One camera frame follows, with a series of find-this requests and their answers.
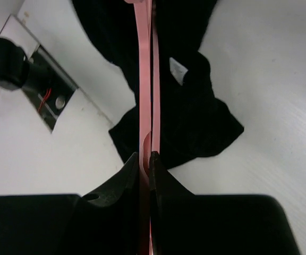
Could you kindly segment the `black t shirt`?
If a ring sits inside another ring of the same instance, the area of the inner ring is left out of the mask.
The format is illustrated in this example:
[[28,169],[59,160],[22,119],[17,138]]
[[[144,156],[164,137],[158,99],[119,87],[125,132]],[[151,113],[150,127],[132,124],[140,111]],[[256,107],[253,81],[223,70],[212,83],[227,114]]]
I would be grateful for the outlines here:
[[[199,52],[215,1],[157,1],[160,69],[160,157],[167,169],[212,157],[244,131],[216,98],[209,61]],[[134,7],[125,1],[73,1],[94,47],[118,66],[139,97],[139,46]]]

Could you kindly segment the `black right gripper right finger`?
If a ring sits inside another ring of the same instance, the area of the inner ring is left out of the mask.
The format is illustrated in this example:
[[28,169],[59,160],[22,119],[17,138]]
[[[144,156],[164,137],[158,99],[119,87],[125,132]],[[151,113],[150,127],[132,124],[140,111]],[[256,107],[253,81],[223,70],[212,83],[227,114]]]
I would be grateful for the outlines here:
[[196,195],[150,159],[154,254],[299,254],[280,203],[262,194]]

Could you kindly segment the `pink hanger with black shirt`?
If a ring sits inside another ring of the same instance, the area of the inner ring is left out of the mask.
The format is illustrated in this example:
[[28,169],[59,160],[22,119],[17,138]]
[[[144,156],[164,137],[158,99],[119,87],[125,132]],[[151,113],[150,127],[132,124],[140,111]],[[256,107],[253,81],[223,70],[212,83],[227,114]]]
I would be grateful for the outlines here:
[[160,70],[155,1],[127,1],[134,6],[139,45],[139,237],[137,254],[152,254],[149,166],[160,152]]

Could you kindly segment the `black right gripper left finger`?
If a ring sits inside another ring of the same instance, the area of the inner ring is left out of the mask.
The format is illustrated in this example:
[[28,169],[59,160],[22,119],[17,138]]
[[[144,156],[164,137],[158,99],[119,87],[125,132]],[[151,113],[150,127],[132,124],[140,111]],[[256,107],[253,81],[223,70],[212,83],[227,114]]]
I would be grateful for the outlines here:
[[0,254],[136,254],[139,164],[84,196],[0,196]]

